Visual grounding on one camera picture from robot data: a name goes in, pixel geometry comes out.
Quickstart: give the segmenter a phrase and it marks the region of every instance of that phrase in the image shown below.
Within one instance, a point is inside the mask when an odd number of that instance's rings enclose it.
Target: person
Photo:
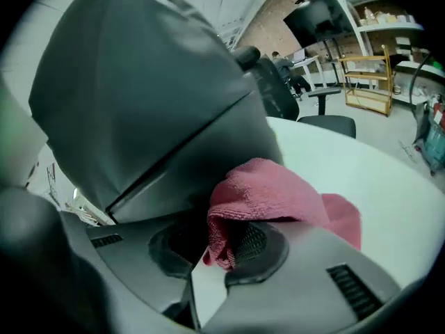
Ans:
[[[282,81],[287,84],[289,81],[289,85],[295,89],[295,92],[298,95],[301,95],[301,88],[304,88],[305,91],[309,92],[311,87],[309,83],[306,82],[306,79],[301,76],[293,76],[291,74],[291,68],[293,67],[293,62],[289,59],[281,58],[280,54],[276,51],[272,53],[272,62],[278,70],[278,74],[280,75]]]

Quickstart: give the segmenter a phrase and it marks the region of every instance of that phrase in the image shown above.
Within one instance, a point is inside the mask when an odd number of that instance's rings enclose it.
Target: brick wall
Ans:
[[[271,56],[273,51],[278,51],[281,55],[288,56],[301,49],[300,44],[283,21],[296,8],[296,1],[267,0],[245,31],[238,45],[254,45],[259,48],[261,54],[267,54],[268,56]],[[367,3],[366,6],[375,13],[381,10],[384,13],[407,15],[406,11],[398,5],[397,0],[374,1],[373,3]],[[363,17],[364,6],[357,6],[356,9],[359,15]],[[389,52],[395,54],[396,36],[409,37],[413,45],[421,45],[419,34],[416,31],[378,31],[369,33],[368,36],[375,53],[380,53],[382,51],[381,46],[386,45],[389,48]],[[362,54],[353,33],[337,38],[337,42],[340,45],[341,53],[346,56]],[[333,42],[328,42],[327,44],[333,57],[337,58],[337,51]],[[327,51],[322,42],[306,47],[306,52],[308,56],[319,55],[323,69],[332,69],[332,65],[325,62]],[[314,68],[315,66],[311,66],[310,70],[315,72]]]
[[[267,0],[240,39],[238,46],[254,45],[261,54],[278,51],[286,56],[301,47],[283,19],[295,10],[297,0]]]

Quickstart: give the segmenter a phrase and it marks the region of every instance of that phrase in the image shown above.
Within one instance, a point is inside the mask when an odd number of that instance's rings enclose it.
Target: black office chair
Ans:
[[[268,58],[260,58],[260,52],[255,47],[241,47],[233,53],[236,61],[246,74],[251,74],[257,81],[268,116],[297,120],[300,109],[294,96],[284,84],[273,62]],[[325,115],[326,96],[339,94],[339,87],[317,89],[308,92],[308,97],[318,98],[318,115],[305,116],[298,122],[310,124],[323,129],[329,129],[340,134],[355,138],[355,121],[346,116]]]

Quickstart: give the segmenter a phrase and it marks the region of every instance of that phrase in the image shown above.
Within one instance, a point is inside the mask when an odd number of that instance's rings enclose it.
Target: pink towel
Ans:
[[[361,223],[357,208],[337,194],[318,194],[301,177],[265,159],[251,159],[226,174],[210,199],[207,214],[208,265],[235,266],[226,219],[256,221],[294,218],[332,231],[360,249]]]

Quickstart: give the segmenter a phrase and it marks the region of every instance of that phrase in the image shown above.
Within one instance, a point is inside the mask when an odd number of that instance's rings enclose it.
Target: desk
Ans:
[[[268,118],[284,165],[319,193],[338,193],[362,214],[362,252],[406,287],[426,275],[444,241],[445,196],[389,155],[326,129]],[[224,270],[192,273],[198,316],[206,322],[227,295]]]
[[[299,67],[303,67],[303,69],[305,70],[307,83],[309,83],[309,85],[311,86],[311,90],[315,90],[314,82],[312,81],[311,74],[309,73],[309,68],[307,67],[309,64],[311,64],[313,62],[315,62],[315,64],[317,64],[318,73],[321,76],[321,81],[323,83],[323,87],[327,88],[326,82],[325,82],[325,75],[323,74],[323,70],[321,69],[320,62],[318,61],[318,56],[311,57],[311,58],[306,58],[305,60],[303,60],[301,62],[297,62],[296,64],[293,65],[291,70],[294,70],[294,69],[299,68]]]

